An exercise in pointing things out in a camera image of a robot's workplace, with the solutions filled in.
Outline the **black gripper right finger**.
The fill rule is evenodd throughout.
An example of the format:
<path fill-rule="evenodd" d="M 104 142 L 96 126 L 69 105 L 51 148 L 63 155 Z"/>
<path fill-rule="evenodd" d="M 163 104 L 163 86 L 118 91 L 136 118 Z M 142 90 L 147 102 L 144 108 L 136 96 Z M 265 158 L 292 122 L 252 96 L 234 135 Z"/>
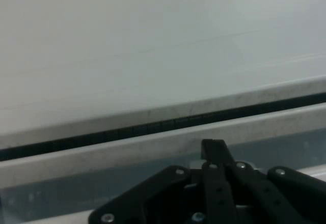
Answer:
<path fill-rule="evenodd" d="M 288 167 L 267 174 L 213 141 L 213 223 L 325 223 L 325 182 Z"/>

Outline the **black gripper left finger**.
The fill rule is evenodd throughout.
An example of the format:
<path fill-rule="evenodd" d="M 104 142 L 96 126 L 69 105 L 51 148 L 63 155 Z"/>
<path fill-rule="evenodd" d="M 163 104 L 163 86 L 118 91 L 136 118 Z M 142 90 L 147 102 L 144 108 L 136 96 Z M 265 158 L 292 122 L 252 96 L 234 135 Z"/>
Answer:
<path fill-rule="evenodd" d="M 223 140 L 201 142 L 200 169 L 169 166 L 94 210 L 89 223 L 238 223 Z"/>

